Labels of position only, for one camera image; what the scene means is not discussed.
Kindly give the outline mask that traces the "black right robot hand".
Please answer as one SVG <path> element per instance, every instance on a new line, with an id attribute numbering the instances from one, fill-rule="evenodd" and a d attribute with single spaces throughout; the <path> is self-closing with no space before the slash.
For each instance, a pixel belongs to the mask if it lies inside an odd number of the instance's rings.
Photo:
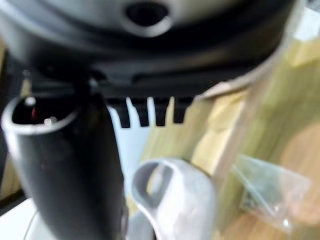
<path id="1" fill-rule="evenodd" d="M 181 124 L 195 97 L 281 47 L 294 0 L 3 0 L 0 33 L 30 72 L 1 128 L 40 240 L 125 240 L 128 208 L 109 110 L 129 128 Z"/>

